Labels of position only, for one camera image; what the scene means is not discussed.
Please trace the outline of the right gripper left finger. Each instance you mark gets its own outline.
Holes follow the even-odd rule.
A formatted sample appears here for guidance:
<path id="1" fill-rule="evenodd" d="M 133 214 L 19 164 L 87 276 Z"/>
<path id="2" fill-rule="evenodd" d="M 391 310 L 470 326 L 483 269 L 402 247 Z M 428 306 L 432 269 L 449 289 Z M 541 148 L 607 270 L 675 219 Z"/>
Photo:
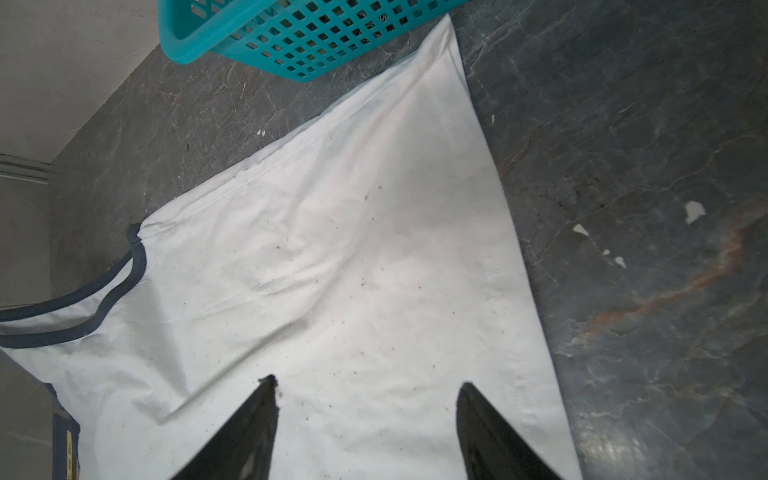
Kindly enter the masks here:
<path id="1" fill-rule="evenodd" d="M 260 379 L 255 391 L 174 480 L 267 480 L 279 418 L 277 386 L 273 375 Z"/>

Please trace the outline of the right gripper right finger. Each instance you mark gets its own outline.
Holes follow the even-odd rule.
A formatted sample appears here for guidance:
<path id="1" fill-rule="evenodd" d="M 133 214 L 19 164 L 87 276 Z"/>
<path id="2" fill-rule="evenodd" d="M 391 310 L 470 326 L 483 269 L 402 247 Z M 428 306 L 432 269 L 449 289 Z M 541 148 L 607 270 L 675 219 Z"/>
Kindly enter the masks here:
<path id="1" fill-rule="evenodd" d="M 456 408 L 469 479 L 560 479 L 472 383 L 462 384 Z"/>

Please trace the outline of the white navy-trimmed tank top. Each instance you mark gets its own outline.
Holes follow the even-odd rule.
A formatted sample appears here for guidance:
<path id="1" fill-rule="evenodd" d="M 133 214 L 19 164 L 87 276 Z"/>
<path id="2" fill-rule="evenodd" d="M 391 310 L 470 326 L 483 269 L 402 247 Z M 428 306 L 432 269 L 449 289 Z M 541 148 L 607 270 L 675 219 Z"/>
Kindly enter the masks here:
<path id="1" fill-rule="evenodd" d="M 471 383 L 581 469 L 452 21 L 128 232 L 1 349 L 80 426 L 85 479 L 169 479 L 276 380 L 274 479 L 462 479 Z"/>

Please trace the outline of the teal plastic basket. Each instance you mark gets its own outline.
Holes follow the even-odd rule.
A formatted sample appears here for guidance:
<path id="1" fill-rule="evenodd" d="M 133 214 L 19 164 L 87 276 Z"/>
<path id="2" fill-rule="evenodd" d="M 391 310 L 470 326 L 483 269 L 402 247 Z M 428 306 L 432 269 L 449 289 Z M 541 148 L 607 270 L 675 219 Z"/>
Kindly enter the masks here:
<path id="1" fill-rule="evenodd" d="M 160 45 L 306 83 L 463 5 L 463 0 L 159 0 Z"/>

